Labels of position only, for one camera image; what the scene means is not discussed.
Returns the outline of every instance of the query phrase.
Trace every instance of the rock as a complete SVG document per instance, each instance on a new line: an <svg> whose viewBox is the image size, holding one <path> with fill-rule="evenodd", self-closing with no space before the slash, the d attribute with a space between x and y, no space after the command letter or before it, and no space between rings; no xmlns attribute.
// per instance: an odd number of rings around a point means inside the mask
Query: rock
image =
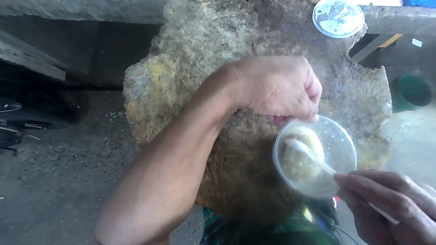
<svg viewBox="0 0 436 245"><path fill-rule="evenodd" d="M320 114L349 132L360 169L381 167L388 141L380 125L392 114L385 70L363 68L348 56L365 29L346 39L324 36L312 24L313 6L311 0L170 0L150 55L126 70L126 114L136 139L150 142L227 61L304 55L324 87ZM299 210L303 197L272 164L278 131L264 116L236 113L215 142L196 202L261 223Z"/></svg>

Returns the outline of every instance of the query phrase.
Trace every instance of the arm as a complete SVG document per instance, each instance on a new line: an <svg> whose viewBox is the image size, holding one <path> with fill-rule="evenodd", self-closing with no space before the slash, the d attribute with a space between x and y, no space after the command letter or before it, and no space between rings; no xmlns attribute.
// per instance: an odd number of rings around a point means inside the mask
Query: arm
<svg viewBox="0 0 436 245"><path fill-rule="evenodd" d="M251 58L225 65L143 148L98 219L98 242L164 244L187 217L213 143L237 109L316 120L321 86L301 57Z"/></svg>

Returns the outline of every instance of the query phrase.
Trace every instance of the wrist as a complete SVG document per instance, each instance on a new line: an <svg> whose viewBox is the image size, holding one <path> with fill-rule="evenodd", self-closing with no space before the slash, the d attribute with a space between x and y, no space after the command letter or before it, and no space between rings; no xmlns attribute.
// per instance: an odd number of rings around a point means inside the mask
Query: wrist
<svg viewBox="0 0 436 245"><path fill-rule="evenodd" d="M201 85L197 95L202 97L217 97L222 108L235 112L245 108L243 76L232 64L225 64L217 71L212 73Z"/></svg>

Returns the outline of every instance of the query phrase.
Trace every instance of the hand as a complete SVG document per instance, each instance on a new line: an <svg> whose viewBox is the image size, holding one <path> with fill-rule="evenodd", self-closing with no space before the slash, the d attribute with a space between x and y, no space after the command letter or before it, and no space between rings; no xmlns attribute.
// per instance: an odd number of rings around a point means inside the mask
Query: hand
<svg viewBox="0 0 436 245"><path fill-rule="evenodd" d="M238 79L232 89L239 109L251 109L278 125L294 118L316 122L320 81L303 56L252 57L227 64Z"/></svg>
<svg viewBox="0 0 436 245"><path fill-rule="evenodd" d="M355 171L334 176L354 215L359 236L369 245L436 244L436 198L410 178L392 172ZM435 190L426 187L432 194ZM394 225L368 205L381 208Z"/></svg>

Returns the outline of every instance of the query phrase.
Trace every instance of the white label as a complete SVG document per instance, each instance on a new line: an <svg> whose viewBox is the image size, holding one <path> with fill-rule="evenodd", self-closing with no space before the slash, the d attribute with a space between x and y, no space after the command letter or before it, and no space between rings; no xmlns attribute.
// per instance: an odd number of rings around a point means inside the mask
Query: white label
<svg viewBox="0 0 436 245"><path fill-rule="evenodd" d="M422 47L422 42L418 39L412 39L412 44L420 48Z"/></svg>

